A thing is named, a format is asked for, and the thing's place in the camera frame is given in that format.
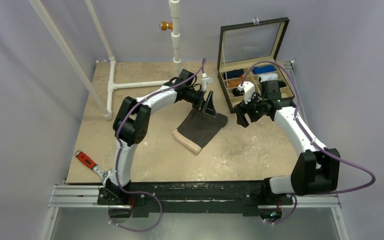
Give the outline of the dark grey boxer underwear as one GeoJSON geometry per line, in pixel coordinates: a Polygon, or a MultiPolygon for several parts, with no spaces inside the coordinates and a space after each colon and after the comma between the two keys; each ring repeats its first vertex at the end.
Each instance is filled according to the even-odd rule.
{"type": "Polygon", "coordinates": [[[198,155],[227,123],[226,115],[217,113],[212,116],[193,108],[171,135],[194,155],[198,155]]]}

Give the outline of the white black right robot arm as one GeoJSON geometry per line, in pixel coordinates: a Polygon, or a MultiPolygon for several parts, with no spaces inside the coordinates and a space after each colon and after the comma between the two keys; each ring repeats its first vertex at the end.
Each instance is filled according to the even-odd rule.
{"type": "Polygon", "coordinates": [[[283,194],[298,196],[323,194],[335,191],[338,186],[339,152],[327,148],[299,116],[292,97],[282,97],[277,80],[262,81],[259,91],[249,81],[237,87],[243,100],[234,107],[237,124],[244,128],[249,123],[268,116],[285,133],[292,144],[297,161],[290,175],[268,177],[264,180],[260,196],[268,204],[283,194]]]}

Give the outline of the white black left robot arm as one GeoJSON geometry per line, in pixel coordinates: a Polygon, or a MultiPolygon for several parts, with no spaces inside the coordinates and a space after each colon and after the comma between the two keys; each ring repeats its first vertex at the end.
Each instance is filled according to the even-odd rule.
{"type": "Polygon", "coordinates": [[[152,114],[180,101],[192,109],[173,135],[184,146],[199,152],[227,123],[227,117],[216,112],[213,91],[206,87],[215,80],[202,73],[197,75],[185,69],[179,76],[165,82],[160,88],[142,97],[126,97],[113,123],[116,138],[115,167],[102,180],[105,187],[113,185],[109,197],[118,205],[129,199],[127,185],[131,182],[131,168],[139,144],[145,139],[152,114]]]}

